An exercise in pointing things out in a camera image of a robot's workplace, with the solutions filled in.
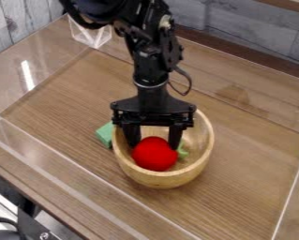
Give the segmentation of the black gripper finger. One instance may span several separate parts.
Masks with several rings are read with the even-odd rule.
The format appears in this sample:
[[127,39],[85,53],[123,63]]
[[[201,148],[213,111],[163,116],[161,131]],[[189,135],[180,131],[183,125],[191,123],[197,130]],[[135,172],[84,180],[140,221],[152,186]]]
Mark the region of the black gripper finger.
[[123,131],[129,147],[135,147],[141,140],[140,127],[133,124],[124,124]]
[[177,149],[177,146],[181,140],[181,135],[183,135],[183,127],[180,125],[169,126],[168,143],[169,143],[169,148],[172,150]]

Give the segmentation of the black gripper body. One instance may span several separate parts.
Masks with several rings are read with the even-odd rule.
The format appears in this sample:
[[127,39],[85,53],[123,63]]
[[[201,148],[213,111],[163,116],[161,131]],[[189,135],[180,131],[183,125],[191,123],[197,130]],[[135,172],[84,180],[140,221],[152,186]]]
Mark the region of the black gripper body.
[[183,128],[193,126],[196,107],[169,95],[164,82],[155,86],[135,86],[137,94],[133,97],[109,104],[111,121],[115,125],[169,127],[179,124]]

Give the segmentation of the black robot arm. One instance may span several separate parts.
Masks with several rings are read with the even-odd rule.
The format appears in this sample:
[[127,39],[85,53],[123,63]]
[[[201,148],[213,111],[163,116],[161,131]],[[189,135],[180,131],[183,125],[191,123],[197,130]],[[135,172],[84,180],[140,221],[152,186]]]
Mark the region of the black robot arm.
[[196,107],[172,97],[169,73],[187,72],[177,67],[183,46],[175,35],[175,23],[164,0],[58,0],[76,21],[89,30],[109,25],[125,40],[133,61],[132,81],[137,95],[111,103],[112,123],[123,129],[129,146],[140,142],[140,127],[169,129],[168,144],[175,149],[183,131],[193,125]]

